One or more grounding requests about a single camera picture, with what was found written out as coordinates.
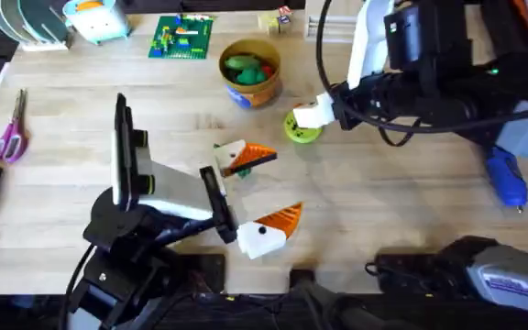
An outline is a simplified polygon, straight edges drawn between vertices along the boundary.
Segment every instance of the green disc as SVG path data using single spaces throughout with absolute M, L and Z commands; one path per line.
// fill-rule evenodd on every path
M 297 143 L 311 143 L 315 141 L 321 132 L 322 128 L 302 128 L 297 126 L 297 121 L 294 119 L 294 114 L 290 111 L 286 118 L 284 118 L 284 132 Z

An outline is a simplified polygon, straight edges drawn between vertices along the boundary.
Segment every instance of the pink scissors handle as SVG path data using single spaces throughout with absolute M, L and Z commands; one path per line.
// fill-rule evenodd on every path
M 4 153 L 4 160 L 9 163 L 19 160 L 26 151 L 27 145 L 26 137 L 22 135 L 18 120 L 14 120 L 11 127 L 11 135 L 7 140 Z
M 4 134 L 0 137 L 0 159 L 4 157 L 4 153 L 7 149 L 7 142 L 9 141 L 9 138 L 11 137 L 11 132 L 13 129 L 13 124 L 9 123 L 7 127 L 5 128 Z

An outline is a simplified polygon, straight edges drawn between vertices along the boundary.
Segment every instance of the green lego baseplate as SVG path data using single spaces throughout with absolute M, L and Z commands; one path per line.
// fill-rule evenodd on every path
M 162 16 L 148 57 L 151 59 L 205 59 L 213 17 L 200 14 Z

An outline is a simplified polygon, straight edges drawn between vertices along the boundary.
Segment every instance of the black mount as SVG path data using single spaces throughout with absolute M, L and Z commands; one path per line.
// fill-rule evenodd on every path
M 223 291 L 223 255 L 180 256 L 165 248 L 211 228 L 226 243 L 236 240 L 237 226 L 213 168 L 201 169 L 201 177 L 214 210 L 205 221 L 161 214 L 141 204 L 124 212 L 113 204 L 111 188 L 97 198 L 83 233 L 97 249 L 71 295 L 72 313 L 83 308 L 103 329 L 120 325 L 145 330 L 177 296 Z
M 465 4 L 481 4 L 497 59 L 472 64 Z M 511 1 L 422 0 L 385 16 L 390 66 L 397 73 L 363 77 L 349 90 L 331 90 L 342 129 L 361 123 L 347 108 L 385 122 L 418 117 L 448 127 L 505 116 L 528 101 L 528 27 Z M 483 147 L 494 144 L 504 124 L 457 131 Z

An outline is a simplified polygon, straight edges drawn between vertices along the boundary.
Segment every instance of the orange toy piece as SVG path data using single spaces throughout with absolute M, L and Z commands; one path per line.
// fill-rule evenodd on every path
M 276 159 L 276 150 L 257 143 L 246 143 L 246 147 L 234 159 L 234 162 L 228 168 L 230 171 L 237 169 L 240 166 L 248 165 L 251 162 L 274 157 Z
M 87 1 L 83 2 L 77 5 L 77 11 L 87 10 L 87 9 L 93 9 L 103 6 L 102 2 L 99 1 Z
M 264 225 L 271 226 L 273 228 L 280 229 L 289 238 L 299 224 L 301 219 L 301 211 L 303 209 L 303 203 L 297 203 L 293 206 L 284 208 L 277 213 L 268 214 L 255 222 Z

